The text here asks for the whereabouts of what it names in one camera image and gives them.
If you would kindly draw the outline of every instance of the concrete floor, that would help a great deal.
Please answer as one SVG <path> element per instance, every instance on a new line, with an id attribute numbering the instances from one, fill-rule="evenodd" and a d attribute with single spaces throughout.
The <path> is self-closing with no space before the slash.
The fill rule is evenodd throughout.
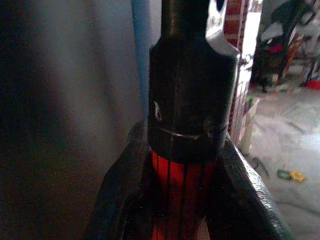
<path id="1" fill-rule="evenodd" d="M 320 90 L 260 93 L 248 162 L 261 175 L 297 240 L 320 240 Z M 277 177 L 277 169 L 301 172 L 298 183 Z"/>

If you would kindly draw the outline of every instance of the yellow object on floor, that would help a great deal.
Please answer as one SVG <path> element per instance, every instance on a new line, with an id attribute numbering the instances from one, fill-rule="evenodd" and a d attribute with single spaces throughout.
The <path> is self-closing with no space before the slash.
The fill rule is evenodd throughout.
<path id="1" fill-rule="evenodd" d="M 298 183 L 302 183 L 302 182 L 306 179 L 306 177 L 303 176 L 302 173 L 301 173 L 301 172 L 298 172 L 298 171 L 292 171 L 292 172 L 290 172 L 290 177 L 291 177 L 293 180 L 297 181 Z"/>

